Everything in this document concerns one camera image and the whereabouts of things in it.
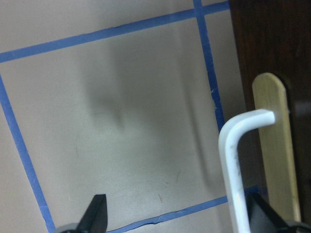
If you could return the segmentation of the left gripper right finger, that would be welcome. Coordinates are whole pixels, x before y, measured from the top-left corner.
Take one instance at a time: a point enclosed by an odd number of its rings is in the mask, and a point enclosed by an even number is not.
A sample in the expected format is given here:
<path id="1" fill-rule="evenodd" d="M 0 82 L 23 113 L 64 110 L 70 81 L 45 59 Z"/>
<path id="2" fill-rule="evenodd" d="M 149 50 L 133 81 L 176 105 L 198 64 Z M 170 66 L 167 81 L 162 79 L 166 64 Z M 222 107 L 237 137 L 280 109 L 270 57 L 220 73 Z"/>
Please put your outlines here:
<path id="1" fill-rule="evenodd" d="M 311 231 L 308 224 L 283 220 L 260 194 L 248 194 L 246 205 L 252 233 L 309 233 Z"/>

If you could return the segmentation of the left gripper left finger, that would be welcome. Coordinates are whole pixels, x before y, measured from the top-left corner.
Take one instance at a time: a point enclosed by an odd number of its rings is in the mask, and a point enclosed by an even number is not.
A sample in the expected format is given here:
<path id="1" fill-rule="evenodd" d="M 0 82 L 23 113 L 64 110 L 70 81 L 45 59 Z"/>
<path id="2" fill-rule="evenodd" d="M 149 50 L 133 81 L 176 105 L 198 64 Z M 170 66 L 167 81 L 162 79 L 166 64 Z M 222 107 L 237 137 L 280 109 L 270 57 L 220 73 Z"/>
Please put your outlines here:
<path id="1" fill-rule="evenodd" d="M 81 220 L 77 224 L 58 227 L 55 233 L 105 233 L 107 230 L 106 194 L 93 197 Z"/>

